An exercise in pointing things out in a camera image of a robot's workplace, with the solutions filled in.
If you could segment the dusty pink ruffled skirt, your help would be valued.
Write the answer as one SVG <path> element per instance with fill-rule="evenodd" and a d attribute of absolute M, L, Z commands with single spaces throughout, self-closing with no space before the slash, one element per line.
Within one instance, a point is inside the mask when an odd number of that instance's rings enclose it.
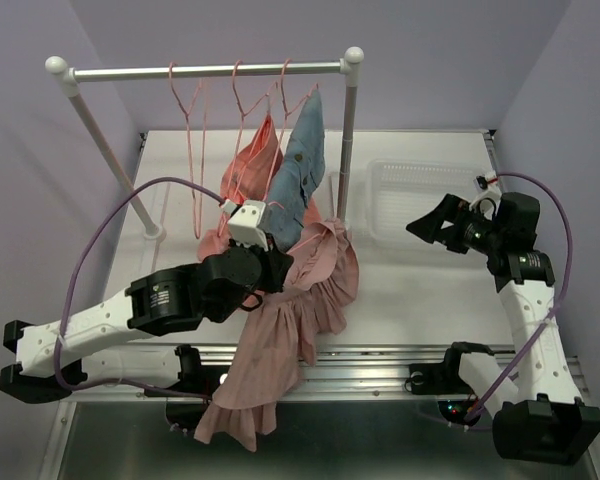
<path fill-rule="evenodd" d="M 317 336 L 346 328 L 359 264 L 340 222 L 337 232 L 292 252 L 283 291 L 266 295 L 248 314 L 228 375 L 195 429 L 197 441 L 208 444 L 214 434 L 227 433 L 256 451 L 258 435 L 277 427 L 278 402 L 301 382 L 301 363 L 315 365 Z"/>

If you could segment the coral pink skirt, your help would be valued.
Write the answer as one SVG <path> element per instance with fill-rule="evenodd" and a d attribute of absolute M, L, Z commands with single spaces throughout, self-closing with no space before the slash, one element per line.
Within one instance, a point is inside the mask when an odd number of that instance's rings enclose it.
<path fill-rule="evenodd" d="M 264 116 L 251 141 L 242 148 L 227 166 L 219 194 L 236 204 L 245 200 L 262 200 L 270 180 L 282 161 L 282 153 L 270 113 Z M 204 260 L 212 254 L 222 253 L 229 245 L 228 216 L 222 214 L 215 228 L 205 232 L 197 255 Z"/>

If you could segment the blue denim skirt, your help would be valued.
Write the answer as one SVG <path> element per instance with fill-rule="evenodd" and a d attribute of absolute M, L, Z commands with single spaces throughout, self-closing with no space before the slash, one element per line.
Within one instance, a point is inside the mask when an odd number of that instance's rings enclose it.
<path fill-rule="evenodd" d="M 322 99 L 314 90 L 304 102 L 268 192 L 267 232 L 281 251 L 291 249 L 306 226 L 321 220 L 313 194 L 325 172 L 324 137 Z"/>

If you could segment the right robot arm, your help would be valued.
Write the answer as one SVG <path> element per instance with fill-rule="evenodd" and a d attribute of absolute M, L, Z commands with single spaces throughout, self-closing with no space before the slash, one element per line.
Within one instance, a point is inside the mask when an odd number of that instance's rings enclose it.
<path fill-rule="evenodd" d="M 409 367 L 414 395 L 473 394 L 475 403 L 442 409 L 450 423 L 492 418 L 503 459 L 574 465 L 600 433 L 600 410 L 585 403 L 571 375 L 556 322 L 558 302 L 549 257 L 536 249 L 537 199 L 505 193 L 486 217 L 481 203 L 448 194 L 407 231 L 448 251 L 485 255 L 511 330 L 515 355 L 500 367 L 490 347 L 456 341 L 439 363 Z"/>

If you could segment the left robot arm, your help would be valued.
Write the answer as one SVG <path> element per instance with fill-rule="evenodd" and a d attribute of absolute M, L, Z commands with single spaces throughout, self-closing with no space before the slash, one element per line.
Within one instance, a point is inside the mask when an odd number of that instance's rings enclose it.
<path fill-rule="evenodd" d="M 110 299 L 69 316 L 33 325 L 14 320 L 3 345 L 15 355 L 0 371 L 0 391 L 27 404 L 63 400 L 104 384 L 122 384 L 150 396 L 206 399 L 223 369 L 205 366 L 200 352 L 180 344 L 167 352 L 128 348 L 129 342 L 195 331 L 203 320 L 226 321 L 253 311 L 283 290 L 293 258 L 275 245 L 236 243 L 200 263 L 158 270 Z"/>

